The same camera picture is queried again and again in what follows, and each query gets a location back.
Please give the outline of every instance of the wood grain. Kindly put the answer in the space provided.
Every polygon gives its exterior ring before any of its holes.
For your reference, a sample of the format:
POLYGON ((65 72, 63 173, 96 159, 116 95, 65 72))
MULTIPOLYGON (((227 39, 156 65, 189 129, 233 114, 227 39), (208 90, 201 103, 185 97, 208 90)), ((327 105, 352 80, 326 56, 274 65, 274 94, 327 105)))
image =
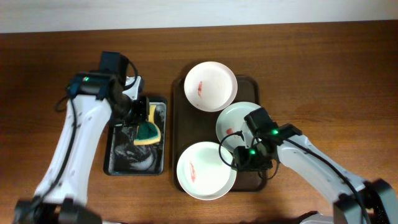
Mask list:
MULTIPOLYGON (((293 123, 343 167, 398 189, 397 27, 378 21, 0 35, 0 222, 11 222, 17 200, 31 198, 47 170, 64 121, 53 106, 65 84, 77 71, 95 69, 103 50, 127 55, 146 80, 145 92, 168 100, 172 82, 198 62, 250 75, 279 124, 293 123)), ((331 214, 326 200, 286 167, 259 193, 204 202, 179 192, 170 129, 162 175, 107 176, 105 132, 88 187, 88 207, 104 219, 239 223, 331 214)))

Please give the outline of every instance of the yellow sponge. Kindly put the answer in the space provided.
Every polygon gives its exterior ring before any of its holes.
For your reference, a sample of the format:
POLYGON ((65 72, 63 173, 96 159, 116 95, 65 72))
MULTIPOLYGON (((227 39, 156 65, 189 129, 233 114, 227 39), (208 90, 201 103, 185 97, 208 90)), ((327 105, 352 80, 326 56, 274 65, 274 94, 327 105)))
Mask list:
POLYGON ((135 146, 155 144, 160 141, 160 129, 154 121, 156 105, 149 106, 148 121, 137 127, 137 136, 134 139, 135 146))

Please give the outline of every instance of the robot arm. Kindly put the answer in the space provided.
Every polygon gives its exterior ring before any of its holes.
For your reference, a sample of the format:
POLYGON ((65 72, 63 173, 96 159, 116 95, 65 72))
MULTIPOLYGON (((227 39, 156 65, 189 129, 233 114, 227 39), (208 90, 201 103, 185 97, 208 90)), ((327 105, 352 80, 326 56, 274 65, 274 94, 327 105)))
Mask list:
POLYGON ((67 88, 67 115, 49 169, 34 199, 18 201, 14 223, 102 223, 85 208, 96 148, 109 119, 111 125, 148 119, 149 101, 139 97, 143 85, 135 66, 116 52, 103 52, 99 70, 76 74, 67 88), (135 77, 126 76, 129 64, 135 77))
MULTIPOLYGON (((70 198, 80 205, 86 205, 87 185, 91 165, 106 123, 112 109, 106 99, 97 100, 95 96, 78 95, 73 99, 76 110, 77 126, 69 162, 56 186, 45 198, 46 203, 61 204, 70 198)), ((67 104, 67 115, 55 154, 35 191, 35 196, 43 195, 52 185, 60 172, 62 162, 67 153, 73 129, 73 109, 71 101, 67 104)))
POLYGON ((279 127, 264 108, 244 119, 238 135, 249 149, 239 146, 234 150, 237 171, 266 170, 272 167, 271 159, 275 159, 301 175, 333 206, 333 218, 316 215, 303 223, 370 223, 366 209, 373 209, 375 223, 398 220, 398 201, 387 182, 380 179, 370 183, 342 168, 293 125, 279 127))
MULTIPOLYGON (((350 171, 335 163, 328 156, 319 151, 306 136, 294 135, 290 137, 289 140, 310 149, 312 152, 329 161, 349 179, 355 190, 360 191, 365 188, 363 184, 366 181, 365 179, 352 174, 350 171)), ((334 202, 339 200, 339 196, 342 194, 352 194, 351 189, 340 179, 335 171, 322 161, 307 154, 297 146, 294 146, 292 143, 284 141, 283 144, 277 146, 277 154, 280 163, 301 175, 313 188, 328 200, 329 204, 333 205, 334 202)))

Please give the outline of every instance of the white wall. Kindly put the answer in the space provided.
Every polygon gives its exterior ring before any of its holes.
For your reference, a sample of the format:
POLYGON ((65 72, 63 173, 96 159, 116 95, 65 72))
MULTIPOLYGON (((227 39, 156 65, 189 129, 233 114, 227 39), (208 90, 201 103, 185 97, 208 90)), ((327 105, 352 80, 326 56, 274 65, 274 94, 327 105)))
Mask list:
POLYGON ((398 19, 398 0, 0 0, 0 32, 398 19))

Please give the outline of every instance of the white plate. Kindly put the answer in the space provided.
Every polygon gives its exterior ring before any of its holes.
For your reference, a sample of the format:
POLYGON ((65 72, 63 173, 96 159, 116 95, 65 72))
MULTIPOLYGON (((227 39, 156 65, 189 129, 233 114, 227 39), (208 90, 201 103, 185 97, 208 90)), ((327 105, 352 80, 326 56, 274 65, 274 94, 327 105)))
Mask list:
POLYGON ((194 107, 214 112, 232 103, 238 92, 238 82, 234 73, 222 63, 203 62, 188 72, 184 92, 194 107))
MULTIPOLYGON (((258 108, 260 108, 259 105, 249 102, 234 103, 225 108, 218 116, 216 123, 218 140, 221 142, 228 134, 240 131, 244 124, 244 117, 258 108)), ((244 141, 239 136, 230 136, 225 139, 223 146, 233 152, 237 146, 244 146, 244 141)))
MULTIPOLYGON (((231 190, 236 171, 223 163, 218 154, 219 144, 199 142, 186 149, 177 163, 177 179, 182 189, 194 198, 214 200, 231 190)), ((233 157, 224 147, 221 154, 226 162, 233 157)))

